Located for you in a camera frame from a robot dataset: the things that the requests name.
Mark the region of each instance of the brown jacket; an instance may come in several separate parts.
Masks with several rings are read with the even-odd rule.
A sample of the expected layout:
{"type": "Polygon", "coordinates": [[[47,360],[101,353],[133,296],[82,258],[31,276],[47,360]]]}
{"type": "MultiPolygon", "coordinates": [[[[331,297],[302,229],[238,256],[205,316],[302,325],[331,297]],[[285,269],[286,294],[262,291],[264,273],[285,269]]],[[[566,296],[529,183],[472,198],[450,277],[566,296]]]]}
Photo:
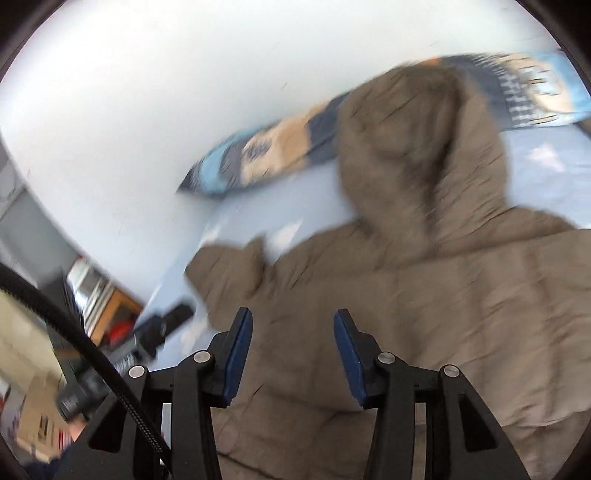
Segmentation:
{"type": "Polygon", "coordinates": [[[530,474],[549,478],[591,406],[591,236],[506,205],[498,132],[453,70],[391,70],[339,115],[342,183],[361,219],[274,265],[256,239],[204,247],[186,270],[214,327],[239,306],[254,313],[238,396],[213,413],[222,473],[363,477],[375,412],[359,411],[333,339],[347,308],[409,364],[460,366],[530,474]]]}

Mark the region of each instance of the red object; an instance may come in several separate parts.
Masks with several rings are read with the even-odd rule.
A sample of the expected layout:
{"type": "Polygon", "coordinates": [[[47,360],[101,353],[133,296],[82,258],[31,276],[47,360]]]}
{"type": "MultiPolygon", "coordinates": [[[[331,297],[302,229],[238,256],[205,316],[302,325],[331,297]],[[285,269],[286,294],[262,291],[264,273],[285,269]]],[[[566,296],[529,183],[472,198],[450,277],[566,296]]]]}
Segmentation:
{"type": "Polygon", "coordinates": [[[117,325],[113,325],[111,327],[111,331],[109,332],[109,345],[116,345],[125,337],[127,337],[133,329],[134,321],[131,319],[124,320],[123,322],[119,322],[117,325]]]}

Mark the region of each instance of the metal pin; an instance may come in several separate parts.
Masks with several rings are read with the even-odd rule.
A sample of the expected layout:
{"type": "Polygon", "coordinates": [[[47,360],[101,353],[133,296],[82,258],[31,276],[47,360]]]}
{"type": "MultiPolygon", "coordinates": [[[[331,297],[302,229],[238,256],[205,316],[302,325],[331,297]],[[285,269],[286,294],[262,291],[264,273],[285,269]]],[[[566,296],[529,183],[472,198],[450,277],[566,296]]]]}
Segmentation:
{"type": "Polygon", "coordinates": [[[205,362],[209,362],[211,357],[211,354],[207,350],[201,350],[193,355],[193,360],[195,360],[198,364],[204,364],[205,362]]]}
{"type": "Polygon", "coordinates": [[[131,367],[129,369],[129,376],[131,378],[139,378],[146,372],[146,369],[141,365],[136,365],[135,367],[131,367]]]}
{"type": "Polygon", "coordinates": [[[396,361],[396,357],[393,353],[382,352],[378,355],[378,360],[383,364],[393,364],[396,361]]]}
{"type": "Polygon", "coordinates": [[[443,373],[445,373],[448,377],[456,378],[460,375],[460,369],[455,365],[446,365],[443,368],[443,373]]]}

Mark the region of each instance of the bolt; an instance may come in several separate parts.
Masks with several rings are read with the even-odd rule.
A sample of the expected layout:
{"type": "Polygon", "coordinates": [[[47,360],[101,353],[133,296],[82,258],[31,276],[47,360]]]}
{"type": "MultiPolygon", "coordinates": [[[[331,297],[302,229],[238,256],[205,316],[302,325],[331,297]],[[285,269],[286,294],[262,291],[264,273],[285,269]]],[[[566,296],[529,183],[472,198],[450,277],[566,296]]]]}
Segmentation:
{"type": "Polygon", "coordinates": [[[129,369],[129,376],[131,378],[139,378],[146,372],[146,369],[141,365],[136,365],[135,367],[131,367],[129,369]]]}
{"type": "Polygon", "coordinates": [[[200,350],[195,355],[193,355],[193,360],[195,360],[198,364],[204,364],[205,362],[209,362],[211,357],[211,354],[207,350],[200,350]]]}
{"type": "Polygon", "coordinates": [[[393,353],[382,352],[378,355],[378,360],[383,364],[393,364],[396,361],[396,357],[393,353]]]}
{"type": "Polygon", "coordinates": [[[443,368],[443,373],[445,373],[448,377],[456,378],[460,375],[460,369],[455,365],[446,365],[443,368]]]}

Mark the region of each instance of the cardboard box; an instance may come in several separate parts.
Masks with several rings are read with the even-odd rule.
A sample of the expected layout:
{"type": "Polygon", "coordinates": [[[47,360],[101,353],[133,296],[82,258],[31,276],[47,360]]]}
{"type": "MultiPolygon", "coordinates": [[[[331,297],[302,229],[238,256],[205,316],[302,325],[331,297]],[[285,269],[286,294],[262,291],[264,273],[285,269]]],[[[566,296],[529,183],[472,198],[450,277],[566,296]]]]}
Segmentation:
{"type": "Polygon", "coordinates": [[[22,405],[17,445],[42,462],[60,456],[72,443],[68,425],[54,403],[59,380],[36,375],[22,405]]]}

